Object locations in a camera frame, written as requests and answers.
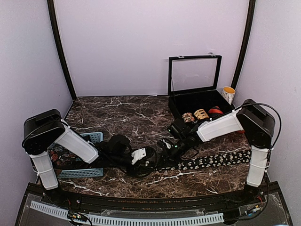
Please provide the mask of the black frame post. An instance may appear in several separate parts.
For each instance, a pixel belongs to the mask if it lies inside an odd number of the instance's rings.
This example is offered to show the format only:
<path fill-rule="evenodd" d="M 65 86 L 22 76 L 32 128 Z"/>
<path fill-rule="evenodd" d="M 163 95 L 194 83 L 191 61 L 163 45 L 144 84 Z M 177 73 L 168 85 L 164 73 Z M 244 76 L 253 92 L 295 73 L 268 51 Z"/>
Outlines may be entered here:
<path fill-rule="evenodd" d="M 243 67 L 243 63 L 244 63 L 244 59 L 245 59 L 245 56 L 246 56 L 247 47 L 248 47 L 248 43 L 249 43 L 249 38 L 250 38 L 250 34 L 251 34 L 251 28 L 252 28 L 252 24 L 253 24 L 255 4 L 256 4 L 256 0 L 249 0 L 242 44 L 241 44 L 241 48 L 240 48 L 240 52 L 239 52 L 239 56 L 238 56 L 236 69 L 235 69 L 233 79 L 232 79 L 232 83 L 231 83 L 231 87 L 233 89 L 236 89 L 236 87 L 238 85 L 239 77 L 240 77 L 242 67 Z"/>
<path fill-rule="evenodd" d="M 51 23 L 51 27 L 52 27 L 52 33 L 53 33 L 53 37 L 54 37 L 54 41 L 55 41 L 57 54 L 59 57 L 59 61 L 61 64 L 61 68 L 63 71 L 65 82 L 67 84 L 68 91 L 70 93 L 72 101 L 74 102 L 77 99 L 77 95 L 76 95 L 75 88 L 74 88 L 74 85 L 71 80 L 70 72 L 68 69 L 67 61 L 65 58 L 64 50 L 63 50 L 58 22 L 57 22 L 57 18 L 56 18 L 55 2 L 53 0 L 47 0 L 47 5 L 48 5 L 48 14 L 49 14 L 49 18 L 50 18 L 50 23 Z"/>

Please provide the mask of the right black frame post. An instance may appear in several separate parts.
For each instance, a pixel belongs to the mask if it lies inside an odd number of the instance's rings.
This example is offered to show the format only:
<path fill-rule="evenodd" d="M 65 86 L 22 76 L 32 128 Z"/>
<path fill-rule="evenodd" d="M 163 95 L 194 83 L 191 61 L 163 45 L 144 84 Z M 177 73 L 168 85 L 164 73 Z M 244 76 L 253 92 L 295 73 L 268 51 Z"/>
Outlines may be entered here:
<path fill-rule="evenodd" d="M 232 79 L 232 83 L 231 83 L 231 87 L 233 89 L 236 89 L 236 87 L 238 85 L 239 77 L 240 77 L 242 67 L 243 67 L 243 63 L 244 63 L 244 59 L 245 59 L 245 56 L 246 56 L 247 47 L 248 47 L 248 43 L 249 43 L 249 38 L 250 38 L 250 34 L 251 34 L 251 28 L 252 28 L 252 24 L 253 24 L 255 4 L 256 4 L 256 0 L 249 0 L 242 44 L 241 44 L 241 48 L 240 48 L 240 52 L 239 52 L 239 56 L 238 56 L 236 69 L 235 69 L 233 79 Z"/>

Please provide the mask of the black glass-lid tie box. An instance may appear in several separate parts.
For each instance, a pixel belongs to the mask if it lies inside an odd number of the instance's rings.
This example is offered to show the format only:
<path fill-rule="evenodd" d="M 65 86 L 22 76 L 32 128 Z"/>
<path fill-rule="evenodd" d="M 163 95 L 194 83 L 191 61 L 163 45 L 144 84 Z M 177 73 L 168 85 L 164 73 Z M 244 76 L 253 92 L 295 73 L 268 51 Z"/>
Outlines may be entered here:
<path fill-rule="evenodd" d="M 176 119 L 198 109 L 208 112 L 219 106 L 223 113 L 234 109 L 217 90 L 222 63 L 220 55 L 172 56 L 168 60 L 168 106 Z M 186 123 L 192 128 L 200 120 Z"/>

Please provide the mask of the red black rolled tie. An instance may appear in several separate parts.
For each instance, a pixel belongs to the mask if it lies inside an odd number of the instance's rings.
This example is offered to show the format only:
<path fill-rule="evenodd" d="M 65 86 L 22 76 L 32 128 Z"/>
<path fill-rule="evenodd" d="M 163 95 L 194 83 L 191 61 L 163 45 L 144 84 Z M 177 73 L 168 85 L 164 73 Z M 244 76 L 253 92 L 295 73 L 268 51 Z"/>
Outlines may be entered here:
<path fill-rule="evenodd" d="M 212 107 L 209 111 L 208 114 L 217 114 L 217 115 L 221 115 L 223 114 L 223 112 L 221 111 L 221 109 L 219 108 L 219 106 L 214 106 Z"/>

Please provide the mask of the white yellow mug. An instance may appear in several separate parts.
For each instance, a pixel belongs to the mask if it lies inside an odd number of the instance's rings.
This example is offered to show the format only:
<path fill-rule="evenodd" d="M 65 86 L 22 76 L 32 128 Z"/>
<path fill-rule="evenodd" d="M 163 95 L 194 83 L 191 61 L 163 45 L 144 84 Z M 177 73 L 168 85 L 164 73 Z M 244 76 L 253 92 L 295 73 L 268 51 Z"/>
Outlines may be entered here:
<path fill-rule="evenodd" d="M 235 96 L 235 89 L 229 86 L 222 88 L 222 97 L 231 105 Z"/>

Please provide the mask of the brown floral rolled tie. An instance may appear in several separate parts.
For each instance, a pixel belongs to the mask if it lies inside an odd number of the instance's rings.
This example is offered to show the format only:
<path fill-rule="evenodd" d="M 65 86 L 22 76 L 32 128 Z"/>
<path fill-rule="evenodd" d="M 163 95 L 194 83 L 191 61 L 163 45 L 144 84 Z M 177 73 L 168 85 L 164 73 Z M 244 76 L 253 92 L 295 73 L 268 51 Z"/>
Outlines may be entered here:
<path fill-rule="evenodd" d="M 185 123 L 188 123 L 188 122 L 193 122 L 195 121 L 195 117 L 192 113 L 188 112 L 188 113 L 184 113 L 182 115 L 182 119 Z"/>

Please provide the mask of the light blue plastic basket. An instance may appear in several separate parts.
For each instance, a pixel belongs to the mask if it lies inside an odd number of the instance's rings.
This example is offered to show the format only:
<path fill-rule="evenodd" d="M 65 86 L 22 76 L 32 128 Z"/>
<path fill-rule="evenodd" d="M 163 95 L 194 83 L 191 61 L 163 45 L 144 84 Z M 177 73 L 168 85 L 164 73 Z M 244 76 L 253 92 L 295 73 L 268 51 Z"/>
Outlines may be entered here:
<path fill-rule="evenodd" d="M 103 140 L 103 133 L 92 132 L 80 135 L 83 137 L 83 140 L 79 139 L 78 135 L 69 134 L 65 137 L 66 140 L 61 139 L 58 143 L 53 143 L 63 146 L 82 159 L 82 161 L 67 161 L 61 164 L 52 162 L 59 179 L 103 176 L 103 168 L 95 168 L 89 164 L 96 158 L 95 150 L 90 143 L 100 143 Z"/>

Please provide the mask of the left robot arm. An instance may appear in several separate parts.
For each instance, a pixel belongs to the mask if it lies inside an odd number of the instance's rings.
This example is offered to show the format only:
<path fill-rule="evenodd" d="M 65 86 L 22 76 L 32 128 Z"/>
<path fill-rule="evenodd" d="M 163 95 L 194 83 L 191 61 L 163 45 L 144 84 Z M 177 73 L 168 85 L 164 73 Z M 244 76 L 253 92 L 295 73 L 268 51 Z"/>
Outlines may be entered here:
<path fill-rule="evenodd" d="M 154 148 L 133 149 L 130 140 L 121 134 L 112 136 L 108 141 L 96 142 L 91 135 L 82 136 L 72 129 L 57 109 L 25 120 L 22 148 L 31 158 L 45 195 L 56 205 L 63 205 L 67 197 L 53 168 L 53 150 L 62 149 L 63 153 L 70 153 L 94 168 L 117 167 L 134 178 L 148 176 L 158 164 Z"/>

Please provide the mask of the tan striped rolled tie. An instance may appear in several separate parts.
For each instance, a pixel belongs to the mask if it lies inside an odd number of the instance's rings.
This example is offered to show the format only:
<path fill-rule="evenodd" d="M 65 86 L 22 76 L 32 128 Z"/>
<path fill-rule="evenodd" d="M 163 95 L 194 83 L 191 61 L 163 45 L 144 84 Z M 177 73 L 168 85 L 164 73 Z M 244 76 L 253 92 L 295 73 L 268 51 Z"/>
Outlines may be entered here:
<path fill-rule="evenodd" d="M 198 109 L 194 112 L 194 116 L 198 119 L 198 120 L 204 120 L 204 119 L 209 119 L 208 114 L 206 113 L 206 111 L 204 109 Z"/>

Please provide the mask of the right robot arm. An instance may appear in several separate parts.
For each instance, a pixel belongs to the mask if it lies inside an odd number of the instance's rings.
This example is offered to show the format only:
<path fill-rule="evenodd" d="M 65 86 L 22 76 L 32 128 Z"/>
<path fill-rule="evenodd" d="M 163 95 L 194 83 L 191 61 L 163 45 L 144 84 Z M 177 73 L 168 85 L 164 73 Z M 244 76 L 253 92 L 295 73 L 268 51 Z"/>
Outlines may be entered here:
<path fill-rule="evenodd" d="M 192 126 L 182 119 L 176 119 L 168 127 L 168 131 L 178 141 L 175 144 L 168 139 L 158 141 L 164 164 L 159 169 L 198 169 L 247 162 L 249 172 L 238 202 L 252 203 L 258 197 L 259 187 L 269 167 L 271 151 L 278 140 L 273 136 L 275 118 L 264 109 L 265 106 L 266 104 L 247 99 L 241 106 L 227 113 L 211 109 L 208 112 L 210 117 L 200 119 Z M 232 151 L 182 160 L 182 156 L 191 148 L 237 131 L 244 132 L 251 148 L 249 151 Z M 166 166 L 167 161 L 171 161 L 169 167 Z"/>

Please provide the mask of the left black frame post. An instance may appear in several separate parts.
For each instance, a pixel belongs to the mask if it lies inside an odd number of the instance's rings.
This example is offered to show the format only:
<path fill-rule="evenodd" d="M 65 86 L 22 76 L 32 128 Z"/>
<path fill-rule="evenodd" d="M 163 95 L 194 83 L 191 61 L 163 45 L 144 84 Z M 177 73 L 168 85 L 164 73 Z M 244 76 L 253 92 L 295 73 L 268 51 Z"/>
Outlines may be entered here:
<path fill-rule="evenodd" d="M 77 95 L 76 95 L 75 88 L 74 88 L 74 85 L 71 80 L 70 72 L 68 69 L 67 61 L 65 58 L 64 50 L 63 50 L 58 22 L 57 22 L 57 18 L 56 18 L 55 2 L 53 0 L 47 0 L 47 5 L 48 5 L 48 14 L 49 14 L 49 18 L 50 18 L 50 23 L 51 23 L 51 27 L 52 27 L 52 33 L 53 33 L 53 37 L 54 37 L 54 41 L 55 41 L 57 54 L 59 57 L 59 61 L 61 64 L 61 68 L 63 71 L 65 82 L 67 84 L 68 91 L 70 93 L 72 101 L 74 102 L 77 99 Z"/>

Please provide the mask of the black white patterned tie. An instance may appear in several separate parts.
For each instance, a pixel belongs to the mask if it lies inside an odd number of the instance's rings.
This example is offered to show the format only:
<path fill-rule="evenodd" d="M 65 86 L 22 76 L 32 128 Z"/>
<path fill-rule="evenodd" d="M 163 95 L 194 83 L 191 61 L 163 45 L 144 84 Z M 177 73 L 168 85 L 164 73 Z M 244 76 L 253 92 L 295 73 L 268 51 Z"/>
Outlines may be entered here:
<path fill-rule="evenodd" d="M 195 170 L 209 167 L 220 167 L 248 163 L 251 160 L 251 154 L 251 150 L 242 150 L 183 160 L 183 162 L 180 163 L 166 160 L 157 164 L 157 171 Z"/>

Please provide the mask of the black front rail base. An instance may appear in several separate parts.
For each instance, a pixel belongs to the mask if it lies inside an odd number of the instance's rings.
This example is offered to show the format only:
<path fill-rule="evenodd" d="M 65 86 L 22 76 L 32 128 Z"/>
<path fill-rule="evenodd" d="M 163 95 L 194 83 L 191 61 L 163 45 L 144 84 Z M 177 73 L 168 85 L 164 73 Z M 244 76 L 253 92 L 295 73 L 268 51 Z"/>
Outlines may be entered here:
<path fill-rule="evenodd" d="M 37 196 L 38 201 L 42 200 L 51 204 L 51 201 L 43 195 L 43 192 L 43 188 L 40 185 L 29 183 L 25 190 L 22 204 L 25 203 L 28 194 Z M 247 202 L 245 200 L 243 202 L 243 190 L 195 197 L 152 199 L 104 197 L 64 190 L 61 191 L 60 194 L 63 201 L 68 202 L 66 199 L 69 199 L 72 210 L 79 210 L 85 213 L 102 212 L 105 209 L 125 211 L 177 211 L 200 208 L 205 209 L 206 211 L 216 210 L 218 212 L 228 212 L 238 210 L 239 207 L 243 207 L 243 204 L 252 205 L 260 203 L 260 200 L 256 197 L 252 201 L 249 200 Z M 280 206 L 280 208 L 285 209 L 286 204 L 278 182 L 271 182 L 269 184 L 268 204 Z"/>

